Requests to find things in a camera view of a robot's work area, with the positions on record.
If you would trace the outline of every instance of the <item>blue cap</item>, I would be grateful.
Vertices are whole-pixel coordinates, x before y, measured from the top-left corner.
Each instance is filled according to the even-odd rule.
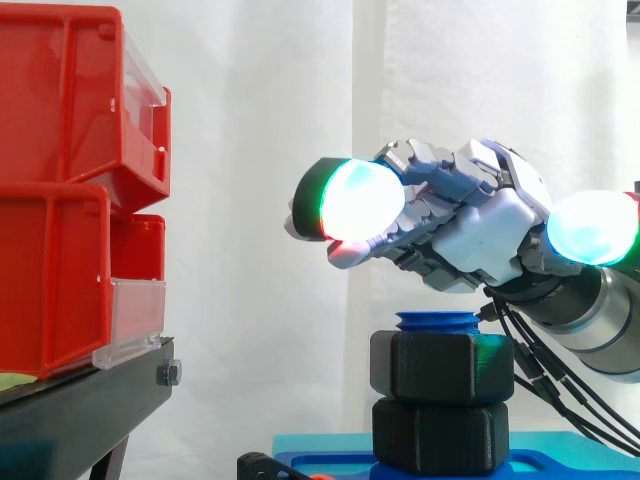
[[[403,332],[478,334],[480,320],[472,312],[398,312]]]

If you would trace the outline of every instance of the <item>green light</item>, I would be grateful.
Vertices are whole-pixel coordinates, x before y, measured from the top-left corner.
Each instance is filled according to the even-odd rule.
[[[638,234],[638,205],[624,193],[579,192],[554,207],[547,234],[553,248],[569,260],[587,265],[616,263]]]
[[[390,168],[349,160],[325,186],[320,204],[322,231],[335,240],[367,240],[386,230],[404,204],[404,188]]]

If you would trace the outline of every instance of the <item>bolt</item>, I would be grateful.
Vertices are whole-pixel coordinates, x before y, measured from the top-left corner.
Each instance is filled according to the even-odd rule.
[[[168,360],[164,366],[164,384],[167,387],[177,387],[182,380],[182,362],[180,360]]]

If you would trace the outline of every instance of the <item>blue tray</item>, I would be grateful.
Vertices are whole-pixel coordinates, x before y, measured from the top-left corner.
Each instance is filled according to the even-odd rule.
[[[418,480],[376,464],[371,435],[285,435],[274,440],[276,460],[306,474],[335,480]],[[491,480],[640,479],[640,459],[569,432],[511,434],[511,456]],[[452,477],[442,480],[455,480]]]

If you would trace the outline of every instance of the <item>metal cylinder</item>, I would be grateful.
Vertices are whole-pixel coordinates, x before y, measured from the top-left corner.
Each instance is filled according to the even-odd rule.
[[[591,369],[640,382],[640,284],[608,268],[600,269],[599,283],[595,301],[579,317],[550,324],[544,311],[536,311],[530,318]]]

